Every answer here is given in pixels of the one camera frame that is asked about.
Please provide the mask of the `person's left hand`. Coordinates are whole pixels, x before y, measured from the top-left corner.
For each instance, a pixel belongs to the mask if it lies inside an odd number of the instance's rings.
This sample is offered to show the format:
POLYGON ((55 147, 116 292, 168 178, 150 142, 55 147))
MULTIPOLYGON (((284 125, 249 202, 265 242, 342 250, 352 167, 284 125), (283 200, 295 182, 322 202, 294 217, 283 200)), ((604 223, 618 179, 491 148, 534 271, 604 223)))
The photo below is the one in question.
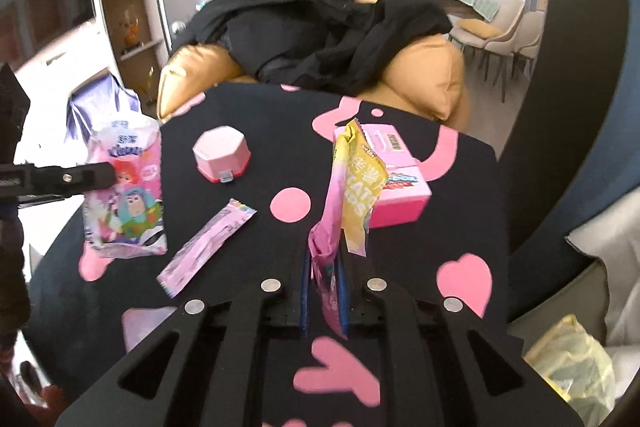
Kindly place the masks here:
POLYGON ((1 217, 1 376, 41 425, 53 425, 68 406, 63 390, 45 385, 21 336, 32 307, 25 280, 24 232, 16 216, 1 217))

